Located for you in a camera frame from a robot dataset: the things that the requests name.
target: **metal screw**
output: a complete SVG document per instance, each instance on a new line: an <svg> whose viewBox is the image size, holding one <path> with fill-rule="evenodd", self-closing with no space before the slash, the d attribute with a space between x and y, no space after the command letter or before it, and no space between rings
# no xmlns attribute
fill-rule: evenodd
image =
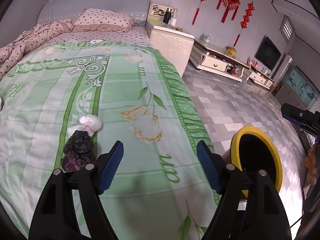
<svg viewBox="0 0 320 240"><path fill-rule="evenodd" d="M85 166L85 169L88 171L92 170L93 168L94 168L94 165L92 163L89 163Z"/></svg>
<svg viewBox="0 0 320 240"><path fill-rule="evenodd" d="M53 174L54 175L59 175L61 173L61 170L60 169L55 169L54 171L53 171Z"/></svg>
<svg viewBox="0 0 320 240"><path fill-rule="evenodd" d="M229 163L229 164L227 164L226 168L227 168L229 171L233 171L236 167L235 167L233 164Z"/></svg>
<svg viewBox="0 0 320 240"><path fill-rule="evenodd" d="M259 171L259 174L260 174L262 177L264 177L264 176L267 175L267 172L266 172L265 170L260 170L260 171Z"/></svg>

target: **black thermos bottle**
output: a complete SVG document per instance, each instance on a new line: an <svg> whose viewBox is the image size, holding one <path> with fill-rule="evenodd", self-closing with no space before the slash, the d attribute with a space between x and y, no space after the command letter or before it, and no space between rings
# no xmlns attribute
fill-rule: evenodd
<svg viewBox="0 0 320 240"><path fill-rule="evenodd" d="M164 14L163 23L168 24L171 18L171 8L167 8L167 11Z"/></svg>

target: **ceiling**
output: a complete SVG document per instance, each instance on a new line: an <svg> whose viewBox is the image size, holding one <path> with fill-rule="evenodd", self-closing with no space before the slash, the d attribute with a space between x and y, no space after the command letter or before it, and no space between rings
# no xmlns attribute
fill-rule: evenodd
<svg viewBox="0 0 320 240"><path fill-rule="evenodd" d="M320 20L309 0L274 0L273 5L290 17L296 35L320 54Z"/></svg>

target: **red tassel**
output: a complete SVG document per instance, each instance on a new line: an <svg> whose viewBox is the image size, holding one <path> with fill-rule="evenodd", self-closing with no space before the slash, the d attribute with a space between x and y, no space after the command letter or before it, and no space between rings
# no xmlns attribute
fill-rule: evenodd
<svg viewBox="0 0 320 240"><path fill-rule="evenodd" d="M197 18L198 13L199 13L199 10L200 10L200 8L197 8L197 11L196 11L196 13L195 13L195 16L193 17L192 25L195 24L196 18Z"/></svg>
<svg viewBox="0 0 320 240"><path fill-rule="evenodd" d="M217 5L217 10L219 10L221 3L222 3L222 0L219 0L218 5Z"/></svg>
<svg viewBox="0 0 320 240"><path fill-rule="evenodd" d="M231 18L231 21L233 21L236 17L237 11L238 11L239 5L237 5L235 12L233 13L233 16Z"/></svg>
<svg viewBox="0 0 320 240"><path fill-rule="evenodd" d="M238 34L238 37L237 37L237 39L236 39L236 41L235 41L235 44L233 44L233 46L236 46L236 45L237 45L237 42L238 42L239 38L240 38L240 33Z"/></svg>
<svg viewBox="0 0 320 240"><path fill-rule="evenodd" d="M226 18L228 16L228 13L229 13L229 9L230 9L230 5L227 6L226 11L224 12L224 15L223 15L222 20L221 20L222 23L225 22L225 20L226 20Z"/></svg>

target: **green blanket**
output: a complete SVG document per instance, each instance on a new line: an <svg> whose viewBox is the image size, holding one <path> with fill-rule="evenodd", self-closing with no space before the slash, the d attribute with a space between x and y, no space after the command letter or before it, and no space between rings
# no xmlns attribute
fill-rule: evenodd
<svg viewBox="0 0 320 240"><path fill-rule="evenodd" d="M38 49L0 82L0 200L28 235L52 170L60 167L67 128L94 114L97 154L116 140L124 158L101 202L118 238L201 239L217 207L196 157L210 143L187 89L158 50L121 42L59 43ZM78 192L81 232L89 236Z"/></svg>

